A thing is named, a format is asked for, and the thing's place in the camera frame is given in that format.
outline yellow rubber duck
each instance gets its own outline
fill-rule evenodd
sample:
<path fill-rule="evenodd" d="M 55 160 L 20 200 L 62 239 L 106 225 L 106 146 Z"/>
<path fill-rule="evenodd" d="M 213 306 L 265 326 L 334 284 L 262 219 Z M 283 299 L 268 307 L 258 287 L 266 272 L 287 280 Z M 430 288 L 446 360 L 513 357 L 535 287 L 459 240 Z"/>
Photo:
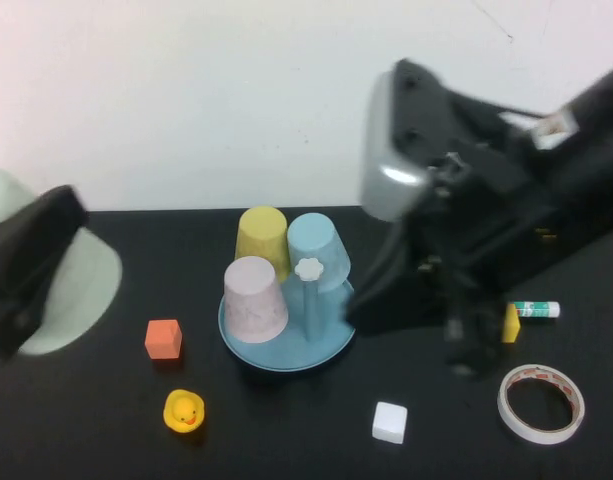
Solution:
<path fill-rule="evenodd" d="M 164 423 L 178 433 L 189 433 L 204 422 L 204 401 L 187 390 L 173 390 L 164 405 Z"/>

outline double-sided tape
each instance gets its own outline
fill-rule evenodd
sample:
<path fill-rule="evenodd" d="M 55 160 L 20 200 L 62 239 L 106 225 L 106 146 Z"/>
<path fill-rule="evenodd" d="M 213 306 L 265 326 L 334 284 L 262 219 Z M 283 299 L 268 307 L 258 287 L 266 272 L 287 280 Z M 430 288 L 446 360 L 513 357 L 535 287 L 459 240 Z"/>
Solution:
<path fill-rule="evenodd" d="M 527 378 L 552 383 L 566 395 L 573 413 L 573 418 L 569 425 L 559 430 L 540 430 L 539 428 L 531 427 L 515 414 L 508 402 L 508 389 L 514 383 Z M 541 445 L 554 445 L 568 440 L 577 431 L 586 413 L 584 398 L 577 385 L 562 372 L 554 368 L 545 367 L 544 365 L 522 365 L 508 372 L 499 387 L 497 407 L 499 408 L 499 415 L 504 423 L 508 425 L 508 428 L 523 439 Z"/>

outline white cube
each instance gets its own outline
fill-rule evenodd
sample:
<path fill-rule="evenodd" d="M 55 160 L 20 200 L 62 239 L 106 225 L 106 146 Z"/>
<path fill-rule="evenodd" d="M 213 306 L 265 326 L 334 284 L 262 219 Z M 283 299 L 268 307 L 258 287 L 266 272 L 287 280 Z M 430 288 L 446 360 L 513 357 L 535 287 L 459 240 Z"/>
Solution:
<path fill-rule="evenodd" d="M 404 443 L 407 416 L 406 407 L 378 402 L 373 419 L 373 437 L 401 445 Z"/>

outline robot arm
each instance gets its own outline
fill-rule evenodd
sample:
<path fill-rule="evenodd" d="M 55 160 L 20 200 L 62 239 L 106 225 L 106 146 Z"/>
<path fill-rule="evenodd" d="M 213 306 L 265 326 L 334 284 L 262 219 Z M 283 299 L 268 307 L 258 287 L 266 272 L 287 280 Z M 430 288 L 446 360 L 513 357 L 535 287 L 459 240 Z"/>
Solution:
<path fill-rule="evenodd" d="M 503 353 L 515 285 L 613 229 L 613 72 L 522 130 L 511 111 L 407 61 L 370 106 L 362 204 L 393 222 L 348 305 L 360 334 L 447 325 L 449 363 L 483 373 Z"/>

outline foam block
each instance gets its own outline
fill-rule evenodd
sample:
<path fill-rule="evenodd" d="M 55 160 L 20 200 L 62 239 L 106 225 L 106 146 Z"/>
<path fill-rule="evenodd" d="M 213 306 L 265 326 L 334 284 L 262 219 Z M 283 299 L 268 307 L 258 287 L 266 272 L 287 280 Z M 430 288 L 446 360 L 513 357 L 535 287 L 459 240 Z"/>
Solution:
<path fill-rule="evenodd" d="M 519 323 L 519 315 L 514 303 L 509 303 L 506 307 L 506 317 L 504 319 L 504 330 L 502 333 L 502 343 L 515 343 L 519 330 L 521 329 Z"/>
<path fill-rule="evenodd" d="M 401 445 L 404 443 L 407 416 L 408 410 L 406 407 L 378 402 L 373 419 L 373 437 L 377 440 Z"/>
<path fill-rule="evenodd" d="M 146 330 L 146 350 L 153 360 L 179 358 L 182 331 L 177 320 L 151 320 Z"/>

